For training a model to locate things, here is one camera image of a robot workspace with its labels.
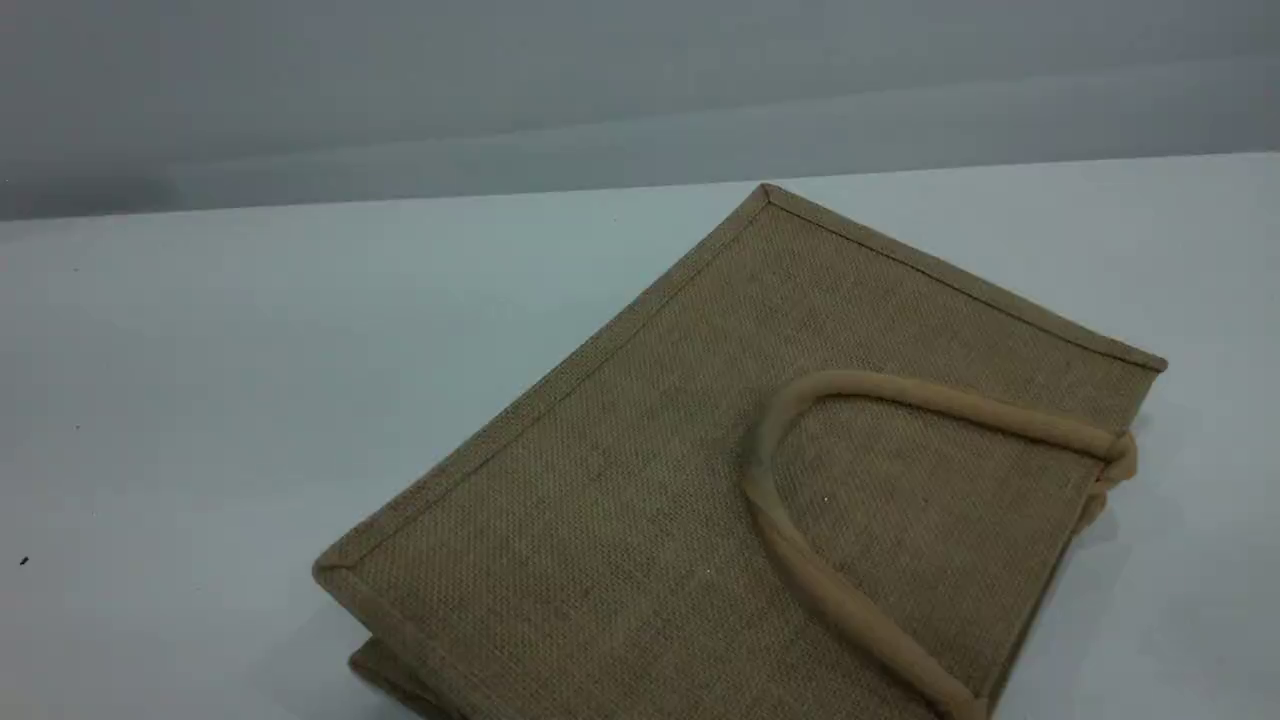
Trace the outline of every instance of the gray background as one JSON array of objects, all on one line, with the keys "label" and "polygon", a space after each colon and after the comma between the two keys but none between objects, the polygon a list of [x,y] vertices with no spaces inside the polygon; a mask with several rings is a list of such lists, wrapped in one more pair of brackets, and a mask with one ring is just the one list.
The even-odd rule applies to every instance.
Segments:
[{"label": "gray background", "polygon": [[1275,0],[42,0],[0,218],[1280,147]]}]

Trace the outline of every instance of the bag handle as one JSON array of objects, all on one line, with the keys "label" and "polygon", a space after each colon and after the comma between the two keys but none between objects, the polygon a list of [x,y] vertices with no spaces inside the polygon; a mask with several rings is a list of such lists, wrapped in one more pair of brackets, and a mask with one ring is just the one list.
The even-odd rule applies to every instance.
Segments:
[{"label": "bag handle", "polygon": [[924,380],[858,370],[826,370],[792,380],[773,396],[756,424],[742,489],[751,502],[764,544],[845,637],[910,683],[950,720],[986,720],[987,698],[975,697],[869,597],[818,556],[778,496],[773,480],[774,448],[797,416],[815,400],[832,395],[874,397],[932,410],[1107,462],[1089,491],[1076,532],[1102,511],[1106,491],[1137,471],[1138,448],[1133,436],[1115,436],[1076,420]]}]

